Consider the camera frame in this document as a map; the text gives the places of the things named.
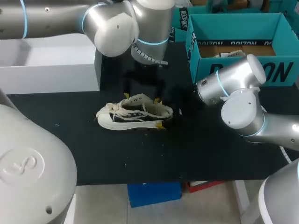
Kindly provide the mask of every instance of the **white cable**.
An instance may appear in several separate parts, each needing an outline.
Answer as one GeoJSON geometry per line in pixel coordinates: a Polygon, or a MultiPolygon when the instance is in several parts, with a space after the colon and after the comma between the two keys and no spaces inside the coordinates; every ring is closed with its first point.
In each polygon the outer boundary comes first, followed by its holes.
{"type": "MultiPolygon", "coordinates": [[[[261,105],[261,108],[262,108],[262,110],[263,110],[264,112],[267,112],[267,111],[265,110],[265,108],[263,108],[262,105],[261,105]]],[[[288,154],[286,153],[285,148],[283,148],[282,146],[279,146],[279,148],[280,148],[282,154],[284,155],[285,159],[288,161],[288,163],[291,163],[292,161],[290,160],[288,154]]]]}

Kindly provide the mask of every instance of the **box flap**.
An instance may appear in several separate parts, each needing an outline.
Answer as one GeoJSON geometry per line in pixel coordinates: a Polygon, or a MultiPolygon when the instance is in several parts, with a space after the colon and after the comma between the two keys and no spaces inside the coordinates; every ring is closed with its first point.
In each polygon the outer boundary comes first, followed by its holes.
{"type": "Polygon", "coordinates": [[[191,18],[189,18],[188,31],[186,36],[186,51],[189,60],[189,67],[192,77],[192,82],[196,80],[197,68],[200,59],[199,48],[196,41],[196,35],[191,23],[191,18]]]}
{"type": "Polygon", "coordinates": [[[272,41],[277,56],[299,56],[299,40],[283,15],[272,41]]]}
{"type": "Polygon", "coordinates": [[[192,14],[197,40],[272,40],[280,14],[192,14]]]}

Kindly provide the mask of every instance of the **logo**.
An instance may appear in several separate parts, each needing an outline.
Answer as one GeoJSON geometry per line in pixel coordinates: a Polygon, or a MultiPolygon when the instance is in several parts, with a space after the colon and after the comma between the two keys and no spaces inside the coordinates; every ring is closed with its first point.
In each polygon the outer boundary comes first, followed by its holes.
{"type": "Polygon", "coordinates": [[[175,41],[176,41],[175,29],[174,27],[171,27],[168,42],[175,42],[175,41]]]}
{"type": "MultiPolygon", "coordinates": [[[[263,69],[265,70],[266,76],[267,76],[267,80],[266,81],[270,81],[271,78],[273,77],[273,79],[271,80],[271,82],[276,82],[278,79],[278,76],[280,76],[280,80],[279,82],[284,83],[285,80],[287,79],[290,70],[292,69],[292,66],[294,65],[294,62],[290,62],[286,69],[285,69],[285,63],[281,62],[279,63],[278,67],[276,68],[276,64],[273,62],[269,62],[263,65],[263,69]]],[[[223,65],[222,64],[212,64],[211,65],[211,69],[210,69],[210,74],[215,72],[215,68],[222,69],[223,65]]]]}
{"type": "Polygon", "coordinates": [[[179,20],[181,23],[181,28],[183,30],[187,30],[188,29],[188,19],[189,19],[188,8],[180,8],[179,14],[181,16],[181,18],[179,20]]]}
{"type": "Polygon", "coordinates": [[[195,45],[195,41],[196,41],[196,36],[195,33],[192,33],[192,37],[191,37],[191,48],[192,48],[192,52],[194,50],[194,45],[195,45]]]}
{"type": "Polygon", "coordinates": [[[272,45],[272,40],[197,40],[198,45],[272,45]]]}
{"type": "Polygon", "coordinates": [[[44,170],[44,159],[30,148],[12,149],[0,158],[0,181],[14,186],[29,186],[44,170]]]}

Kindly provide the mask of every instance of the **cardboard box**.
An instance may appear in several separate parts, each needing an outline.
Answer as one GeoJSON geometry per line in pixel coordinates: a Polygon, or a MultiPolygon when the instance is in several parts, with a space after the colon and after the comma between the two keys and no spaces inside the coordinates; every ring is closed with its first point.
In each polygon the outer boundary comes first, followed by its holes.
{"type": "Polygon", "coordinates": [[[281,12],[282,0],[265,0],[262,11],[264,13],[279,13],[281,12]]]}
{"type": "Polygon", "coordinates": [[[247,0],[234,0],[232,4],[228,4],[226,6],[226,10],[238,10],[248,7],[248,1],[247,0]]]}
{"type": "Polygon", "coordinates": [[[171,27],[168,42],[185,42],[187,31],[171,27]]]}
{"type": "Polygon", "coordinates": [[[205,6],[207,4],[207,0],[191,0],[190,2],[193,6],[205,6]]]}
{"type": "Polygon", "coordinates": [[[188,8],[176,8],[172,17],[172,26],[177,29],[182,29],[187,31],[189,15],[191,14],[205,14],[208,13],[208,7],[206,6],[197,6],[197,7],[188,7],[188,8]]]}
{"type": "Polygon", "coordinates": [[[283,0],[280,9],[280,11],[285,15],[293,31],[296,34],[299,34],[299,1],[283,0]]]}
{"type": "Polygon", "coordinates": [[[186,51],[194,83],[240,59],[212,57],[221,46],[255,54],[267,76],[264,86],[291,86],[297,79],[299,40],[282,14],[191,15],[186,51]]]}
{"type": "Polygon", "coordinates": [[[6,94],[99,91],[102,54],[82,34],[0,41],[6,94]]]}

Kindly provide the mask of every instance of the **teal cardboard box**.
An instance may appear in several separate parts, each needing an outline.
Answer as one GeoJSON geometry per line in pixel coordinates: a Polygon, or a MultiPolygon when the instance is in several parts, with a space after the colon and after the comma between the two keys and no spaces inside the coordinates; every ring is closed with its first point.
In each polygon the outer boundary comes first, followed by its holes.
{"type": "Polygon", "coordinates": [[[271,48],[273,56],[253,53],[265,69],[267,82],[264,86],[291,86],[299,74],[299,40],[282,14],[190,15],[186,51],[194,83],[240,59],[203,57],[199,49],[203,45],[271,48]]]}
{"type": "Polygon", "coordinates": [[[187,31],[171,27],[168,42],[185,42],[187,31]]]}
{"type": "Polygon", "coordinates": [[[172,26],[177,29],[182,29],[187,31],[189,15],[191,14],[204,14],[208,13],[207,6],[196,6],[196,7],[185,7],[185,8],[175,8],[172,17],[172,26]]]}
{"type": "Polygon", "coordinates": [[[299,1],[283,0],[281,12],[284,13],[293,31],[299,34],[299,1]]]}

